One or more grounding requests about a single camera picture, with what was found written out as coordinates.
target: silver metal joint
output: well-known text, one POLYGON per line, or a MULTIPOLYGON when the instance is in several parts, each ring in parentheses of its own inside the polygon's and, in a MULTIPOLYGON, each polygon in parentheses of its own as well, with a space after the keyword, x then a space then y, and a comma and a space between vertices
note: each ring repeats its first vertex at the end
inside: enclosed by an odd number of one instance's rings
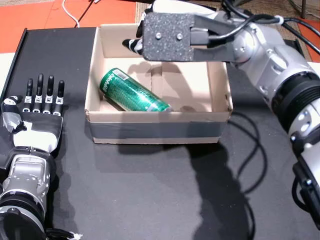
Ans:
POLYGON ((14 156, 8 177, 3 182, 5 195, 16 193, 27 194, 35 204, 43 210, 43 217, 47 211, 47 193, 50 185, 50 169, 47 161, 39 156, 18 154, 14 156))

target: cable tie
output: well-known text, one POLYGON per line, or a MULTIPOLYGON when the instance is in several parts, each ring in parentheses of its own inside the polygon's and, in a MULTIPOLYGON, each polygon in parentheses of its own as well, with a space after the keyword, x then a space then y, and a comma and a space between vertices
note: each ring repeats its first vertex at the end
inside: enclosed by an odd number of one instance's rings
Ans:
POLYGON ((275 23, 276 25, 282 25, 285 22, 285 19, 283 16, 280 15, 275 15, 274 16, 276 19, 279 19, 279 22, 275 23))

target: barcode label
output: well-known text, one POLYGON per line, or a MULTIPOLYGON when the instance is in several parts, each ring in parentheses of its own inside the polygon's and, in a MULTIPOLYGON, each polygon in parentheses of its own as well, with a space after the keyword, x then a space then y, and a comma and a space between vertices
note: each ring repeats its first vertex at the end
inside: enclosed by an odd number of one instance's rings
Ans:
POLYGON ((115 69, 112 71, 115 75, 117 75, 119 78, 121 78, 122 80, 127 80, 129 77, 127 75, 125 75, 122 71, 120 71, 119 69, 115 69))

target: robotic arm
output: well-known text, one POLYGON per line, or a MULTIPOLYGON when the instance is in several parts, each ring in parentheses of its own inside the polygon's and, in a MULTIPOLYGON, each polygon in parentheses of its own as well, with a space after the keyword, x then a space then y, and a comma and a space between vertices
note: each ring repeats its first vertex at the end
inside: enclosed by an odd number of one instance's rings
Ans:
POLYGON ((298 159, 293 185, 300 184, 304 203, 294 200, 320 230, 320 78, 276 29, 262 25, 284 19, 243 19, 228 9, 215 12, 176 0, 156 0, 146 12, 137 31, 143 39, 123 42, 146 60, 230 62, 246 73, 288 133, 298 159))

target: gray tape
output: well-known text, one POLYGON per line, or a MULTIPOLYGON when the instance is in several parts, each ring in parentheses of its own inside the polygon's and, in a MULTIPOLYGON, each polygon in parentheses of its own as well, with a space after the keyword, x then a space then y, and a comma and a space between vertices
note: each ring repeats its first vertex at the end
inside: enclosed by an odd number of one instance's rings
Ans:
POLYGON ((98 139, 209 138, 220 137, 225 122, 89 122, 98 139))

